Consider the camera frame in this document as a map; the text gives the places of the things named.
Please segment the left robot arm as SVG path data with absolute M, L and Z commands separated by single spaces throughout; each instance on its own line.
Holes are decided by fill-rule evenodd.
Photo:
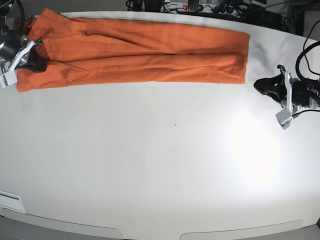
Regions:
M 320 108 L 320 85 L 308 84 L 293 78 L 283 65 L 278 65 L 280 74 L 272 78 L 261 78 L 255 81 L 254 88 L 262 95 L 268 96 L 287 109 L 292 105 L 291 113 L 296 116 L 298 108 Z

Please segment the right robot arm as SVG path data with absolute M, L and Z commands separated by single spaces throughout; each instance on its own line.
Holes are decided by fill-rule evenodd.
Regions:
M 6 16 L 14 4 L 20 11 L 20 26 L 18 29 L 10 29 L 6 24 Z M 43 73 L 47 69 L 46 61 L 36 50 L 36 46 L 43 45 L 43 41 L 28 40 L 23 34 L 26 23 L 26 15 L 21 1 L 2 0 L 0 2 L 0 66 L 5 67 L 9 63 L 14 70 L 26 69 L 34 73 Z

